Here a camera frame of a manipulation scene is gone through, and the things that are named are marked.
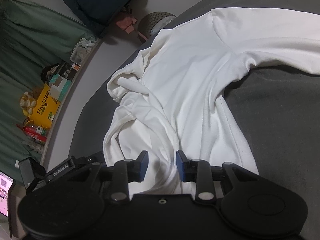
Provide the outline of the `white long sleeve shirt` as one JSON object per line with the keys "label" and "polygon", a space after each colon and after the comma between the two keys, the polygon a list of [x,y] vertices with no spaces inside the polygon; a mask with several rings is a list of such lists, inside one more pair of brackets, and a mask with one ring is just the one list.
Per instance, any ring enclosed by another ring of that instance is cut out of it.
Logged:
{"label": "white long sleeve shirt", "polygon": [[176,152],[214,166],[257,173],[251,149],[223,94],[255,67],[284,64],[319,73],[319,16],[277,8],[219,8],[162,29],[149,48],[107,84],[117,102],[103,141],[107,165],[147,151],[144,181],[130,194],[194,194],[181,182]]}

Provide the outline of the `phone screen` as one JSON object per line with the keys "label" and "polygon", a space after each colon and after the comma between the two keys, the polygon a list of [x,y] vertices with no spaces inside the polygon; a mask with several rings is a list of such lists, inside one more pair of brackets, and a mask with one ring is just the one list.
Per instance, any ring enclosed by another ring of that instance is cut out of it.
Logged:
{"label": "phone screen", "polygon": [[14,179],[0,172],[0,212],[5,217],[8,217],[9,195],[14,182]]}

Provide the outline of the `red snack packet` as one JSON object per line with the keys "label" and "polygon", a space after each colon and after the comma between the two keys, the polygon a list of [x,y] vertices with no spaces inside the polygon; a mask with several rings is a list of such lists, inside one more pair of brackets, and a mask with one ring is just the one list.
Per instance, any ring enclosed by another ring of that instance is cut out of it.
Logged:
{"label": "red snack packet", "polygon": [[49,131],[41,126],[21,126],[16,124],[25,135],[31,140],[39,144],[44,144],[47,141]]}

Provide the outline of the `yellow cardboard box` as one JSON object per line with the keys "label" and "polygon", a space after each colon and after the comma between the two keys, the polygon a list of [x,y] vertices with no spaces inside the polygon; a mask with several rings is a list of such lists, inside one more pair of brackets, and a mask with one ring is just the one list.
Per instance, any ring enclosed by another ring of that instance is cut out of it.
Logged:
{"label": "yellow cardboard box", "polygon": [[59,106],[60,102],[50,96],[50,87],[45,84],[29,118],[34,125],[50,129]]}

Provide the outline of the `stuffed toy animal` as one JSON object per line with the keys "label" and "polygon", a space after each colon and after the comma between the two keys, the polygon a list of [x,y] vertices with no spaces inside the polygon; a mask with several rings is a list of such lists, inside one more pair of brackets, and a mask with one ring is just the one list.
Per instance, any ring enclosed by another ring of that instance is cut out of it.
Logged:
{"label": "stuffed toy animal", "polygon": [[23,114],[28,117],[32,115],[33,109],[36,107],[37,100],[33,97],[31,92],[24,92],[20,97],[19,106]]}

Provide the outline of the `white and teal box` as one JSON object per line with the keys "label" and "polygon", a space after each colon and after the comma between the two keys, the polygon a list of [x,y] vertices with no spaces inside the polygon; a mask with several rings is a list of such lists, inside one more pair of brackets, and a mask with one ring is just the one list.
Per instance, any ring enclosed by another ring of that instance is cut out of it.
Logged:
{"label": "white and teal box", "polygon": [[71,80],[62,77],[59,74],[54,75],[49,81],[49,95],[55,100],[62,102],[69,90],[71,83]]}

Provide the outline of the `black cap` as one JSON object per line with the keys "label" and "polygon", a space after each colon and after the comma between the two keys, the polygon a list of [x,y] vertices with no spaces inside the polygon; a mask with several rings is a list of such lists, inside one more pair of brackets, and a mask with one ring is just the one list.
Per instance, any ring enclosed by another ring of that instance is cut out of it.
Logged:
{"label": "black cap", "polygon": [[49,81],[52,79],[52,77],[59,72],[60,65],[59,64],[54,64],[51,66],[47,66],[43,68],[40,78],[43,83],[46,83],[49,85]]}

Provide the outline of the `clear plastic storage box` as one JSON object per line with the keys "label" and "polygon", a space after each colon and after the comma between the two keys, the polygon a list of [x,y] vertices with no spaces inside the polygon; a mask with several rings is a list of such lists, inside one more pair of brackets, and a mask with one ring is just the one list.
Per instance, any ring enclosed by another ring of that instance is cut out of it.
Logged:
{"label": "clear plastic storage box", "polygon": [[70,61],[81,66],[90,54],[91,50],[94,48],[95,44],[96,42],[93,40],[81,38],[72,50]]}

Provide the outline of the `green curtain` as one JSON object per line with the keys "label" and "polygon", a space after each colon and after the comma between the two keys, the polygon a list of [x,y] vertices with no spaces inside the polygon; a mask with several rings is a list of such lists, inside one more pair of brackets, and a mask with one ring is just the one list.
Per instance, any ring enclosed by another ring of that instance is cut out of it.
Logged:
{"label": "green curtain", "polygon": [[45,67],[69,61],[81,38],[95,40],[83,24],[30,0],[1,0],[1,171],[21,181],[18,160],[40,154],[23,146],[25,119],[19,99],[43,85]]}

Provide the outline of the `pink hanging cloth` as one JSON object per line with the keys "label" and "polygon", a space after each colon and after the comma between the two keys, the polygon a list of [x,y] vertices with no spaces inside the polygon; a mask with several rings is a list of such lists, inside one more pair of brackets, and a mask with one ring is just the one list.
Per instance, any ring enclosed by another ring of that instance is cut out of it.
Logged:
{"label": "pink hanging cloth", "polygon": [[127,34],[135,31],[134,25],[136,24],[137,19],[130,14],[121,14],[116,19],[116,25]]}

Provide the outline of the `white plastic bag in basket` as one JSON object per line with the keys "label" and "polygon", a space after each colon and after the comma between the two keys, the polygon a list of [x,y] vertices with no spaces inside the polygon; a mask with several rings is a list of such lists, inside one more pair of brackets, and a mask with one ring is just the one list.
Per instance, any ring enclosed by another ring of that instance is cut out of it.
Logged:
{"label": "white plastic bag in basket", "polygon": [[172,22],[175,18],[176,18],[175,16],[167,16],[167,17],[161,19],[151,29],[151,35],[155,35],[155,33],[160,31],[162,28],[164,28],[166,25],[168,25],[170,22]]}

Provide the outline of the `woven grey basket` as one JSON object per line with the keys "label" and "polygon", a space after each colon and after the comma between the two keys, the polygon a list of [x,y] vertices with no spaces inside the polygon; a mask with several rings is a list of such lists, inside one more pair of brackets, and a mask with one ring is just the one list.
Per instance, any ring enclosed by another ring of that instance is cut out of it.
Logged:
{"label": "woven grey basket", "polygon": [[158,31],[168,25],[176,18],[175,15],[169,12],[152,12],[143,17],[137,27],[137,33],[139,40],[144,43],[152,35],[155,35]]}

